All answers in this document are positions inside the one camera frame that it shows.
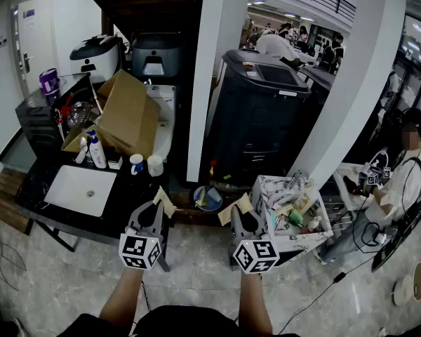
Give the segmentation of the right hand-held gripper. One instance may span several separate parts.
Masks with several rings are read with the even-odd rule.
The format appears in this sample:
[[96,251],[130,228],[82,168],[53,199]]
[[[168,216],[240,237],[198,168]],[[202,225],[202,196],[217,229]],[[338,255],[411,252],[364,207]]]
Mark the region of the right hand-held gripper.
[[265,229],[265,223],[254,209],[243,212],[238,205],[231,208],[231,268],[240,268],[247,275],[270,271],[279,261],[279,251]]

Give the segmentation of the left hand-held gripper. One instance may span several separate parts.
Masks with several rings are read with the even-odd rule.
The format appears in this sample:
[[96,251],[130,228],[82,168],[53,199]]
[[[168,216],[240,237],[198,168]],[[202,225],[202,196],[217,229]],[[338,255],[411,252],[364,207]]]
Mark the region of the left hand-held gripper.
[[126,231],[119,240],[119,256],[124,265],[139,270],[151,270],[161,255],[161,241],[154,235],[136,229],[149,227],[160,235],[163,226],[163,202],[145,202],[132,212]]

